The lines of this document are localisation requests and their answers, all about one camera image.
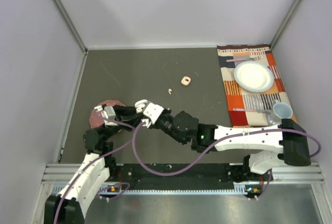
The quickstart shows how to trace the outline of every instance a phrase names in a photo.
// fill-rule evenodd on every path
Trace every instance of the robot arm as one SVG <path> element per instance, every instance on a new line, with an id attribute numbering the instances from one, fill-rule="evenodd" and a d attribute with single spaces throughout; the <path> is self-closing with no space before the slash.
<path id="1" fill-rule="evenodd" d="M 89 129 L 84 133 L 87 154 L 80 169 L 75 173 L 80 179 L 69 189 L 62 206 L 59 223 L 84 223 L 85 215 L 94 196 L 106 180 L 114 181 L 118 173 L 118 166 L 113 157 L 107 156 L 93 163 L 84 172 L 82 168 L 93 159 L 104 155 L 113 149 L 113 143 L 108 139 L 122 129 L 130 131 L 128 125 L 138 126 L 143 122 L 149 129 L 160 129 L 174 140 L 184 145 L 191 142 L 191 149 L 203 152 L 209 145 L 222 137 L 241 134 L 238 137 L 219 142 L 210 151 L 224 151 L 229 149 L 259 149 L 257 154 L 246 156 L 242 166 L 232 166 L 230 173 L 233 181 L 251 180 L 256 174 L 262 175 L 271 168 L 284 164 L 292 166 L 308 166 L 311 164 L 307 139 L 301 135 L 284 132 L 270 132 L 248 135 L 249 132 L 262 129 L 294 129 L 304 130 L 292 120 L 284 119 L 280 126 L 266 128 L 229 128 L 220 125 L 202 124 L 197 118 L 184 111 L 175 117 L 171 110 L 164 109 L 150 101 L 142 100 L 134 107 L 125 106 L 97 106 L 95 111 L 102 111 L 104 124 L 98 128 Z M 126 126 L 112 121 L 120 121 Z M 63 193 L 69 184 L 57 195 L 51 195 L 45 205 L 44 224 L 51 224 L 54 213 Z"/>
<path id="2" fill-rule="evenodd" d="M 281 165 L 309 166 L 311 164 L 307 138 L 298 134 L 270 132 L 248 135 L 249 132 L 273 129 L 294 129 L 305 132 L 290 119 L 284 119 L 282 124 L 265 128 L 229 128 L 221 125 L 201 124 L 197 118 L 184 111 L 175 117 L 169 109 L 147 100 L 135 104 L 137 113 L 142 113 L 142 121 L 147 128 L 161 129 L 181 144 L 191 142 L 191 149 L 203 152 L 218 139 L 243 134 L 239 137 L 217 143 L 211 151 L 229 149 L 262 150 L 244 158 L 244 172 L 264 174 L 271 168 Z"/>

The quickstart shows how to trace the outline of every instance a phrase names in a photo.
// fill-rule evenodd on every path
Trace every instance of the small pink object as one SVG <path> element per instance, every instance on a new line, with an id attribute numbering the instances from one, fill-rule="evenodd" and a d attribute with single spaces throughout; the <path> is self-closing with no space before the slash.
<path id="1" fill-rule="evenodd" d="M 121 103 L 119 101 L 111 101 L 111 100 L 107 100 L 102 103 L 99 103 L 97 106 L 104 105 L 104 104 L 106 104 L 106 106 L 115 106 L 115 105 L 125 106 L 123 103 Z M 97 111 L 96 114 L 101 117 L 102 111 Z M 92 110 L 92 112 L 90 114 L 89 122 L 90 122 L 91 128 L 96 128 L 96 127 L 100 127 L 104 123 L 104 120 L 97 118 L 95 116 L 94 110 Z"/>
<path id="2" fill-rule="evenodd" d="M 185 85 L 185 86 L 189 85 L 190 82 L 191 82 L 191 79 L 188 76 L 183 77 L 182 80 L 181 80 L 181 84 Z"/>

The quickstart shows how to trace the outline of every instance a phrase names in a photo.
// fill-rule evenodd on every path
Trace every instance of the fork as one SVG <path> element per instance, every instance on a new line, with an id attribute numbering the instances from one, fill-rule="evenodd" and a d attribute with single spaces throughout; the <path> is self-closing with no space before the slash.
<path id="1" fill-rule="evenodd" d="M 263 58 L 262 55 L 258 55 L 256 57 L 250 57 L 250 58 L 230 59 L 230 60 L 227 60 L 226 62 L 258 61 L 258 60 L 260 60 L 262 58 Z"/>

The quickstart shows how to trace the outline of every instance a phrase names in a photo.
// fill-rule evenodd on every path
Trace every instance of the plate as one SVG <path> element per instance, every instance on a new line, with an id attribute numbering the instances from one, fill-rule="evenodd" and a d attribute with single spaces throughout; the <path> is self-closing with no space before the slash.
<path id="1" fill-rule="evenodd" d="M 234 70 L 234 78 L 244 89 L 257 93 L 269 90 L 274 82 L 271 70 L 254 61 L 240 63 Z"/>

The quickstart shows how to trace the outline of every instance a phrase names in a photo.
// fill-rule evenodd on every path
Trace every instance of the metal frame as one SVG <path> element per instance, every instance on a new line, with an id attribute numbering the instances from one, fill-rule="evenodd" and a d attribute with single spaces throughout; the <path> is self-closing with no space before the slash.
<path id="1" fill-rule="evenodd" d="M 294 16 L 296 9 L 298 8 L 298 6 L 300 5 L 301 2 L 302 2 L 302 0 L 294 0 L 294 2 L 292 3 L 292 6 L 290 7 L 284 20 L 282 21 L 281 25 L 279 26 L 274 38 L 271 41 L 271 44 L 270 44 L 271 49 L 273 49 L 276 46 L 276 44 L 278 43 L 280 37 L 285 32 L 285 30 L 289 24 L 289 21 Z"/>
<path id="2" fill-rule="evenodd" d="M 66 9 L 63 7 L 60 0 L 53 0 L 54 4 L 56 5 L 57 9 L 59 10 L 59 14 L 62 16 L 63 20 L 65 21 L 70 33 L 72 34 L 73 38 L 81 48 L 83 52 L 87 52 L 88 49 L 84 45 L 82 38 L 79 36 L 73 22 L 71 21 Z"/>
<path id="3" fill-rule="evenodd" d="M 58 150 L 59 152 L 58 152 L 58 156 L 57 156 L 57 159 L 56 159 L 56 162 L 58 162 L 58 163 L 61 160 L 61 156 L 62 156 L 62 153 L 63 153 L 64 145 L 66 143 L 66 139 L 67 139 L 67 135 L 68 135 L 68 130 L 69 130 L 69 126 L 70 126 L 70 123 L 71 123 L 71 119 L 72 119 L 72 115 L 73 115 L 73 111 L 74 111 L 74 107 L 75 107 L 75 102 L 76 102 L 76 98 L 77 98 L 77 94 L 78 94 L 78 89 L 79 89 L 79 85 L 81 83 L 81 79 L 82 79 L 82 75 L 83 75 L 85 63 L 87 61 L 87 57 L 88 57 L 88 52 L 85 53 L 85 55 L 84 55 L 84 57 L 82 59 L 79 71 L 76 74 L 75 85 L 74 85 L 74 88 L 73 88 L 73 91 L 72 91 L 72 95 L 71 95 L 71 98 L 70 98 L 70 103 L 69 103 L 69 106 L 68 106 L 68 111 L 67 111 L 67 116 L 66 116 L 66 122 L 65 122 L 65 124 L 63 126 L 63 130 L 61 132 L 62 133 L 62 135 L 60 137 L 61 145 L 60 145 L 60 148 Z"/>
<path id="4" fill-rule="evenodd" d="M 61 184 L 67 184 L 78 170 L 81 164 L 48 164 L 46 166 L 41 187 L 39 190 L 37 203 L 31 224 L 42 223 L 44 214 L 44 204 L 53 189 L 61 190 Z M 332 200 L 327 190 L 321 168 L 318 163 L 312 163 L 306 167 L 292 167 L 284 165 L 273 169 L 274 180 L 271 184 L 309 184 L 312 187 L 317 207 L 321 214 L 323 223 L 332 223 Z M 202 191 L 153 191 L 153 190 L 132 190 L 127 194 L 242 194 L 244 185 L 258 184 L 259 182 L 242 182 L 234 184 L 234 190 L 202 190 Z"/>
<path id="5" fill-rule="evenodd" d="M 118 50 L 118 49 L 187 49 L 187 48 L 216 48 L 217 45 L 156 45 L 156 46 L 117 46 L 117 47 L 91 47 L 89 50 Z"/>

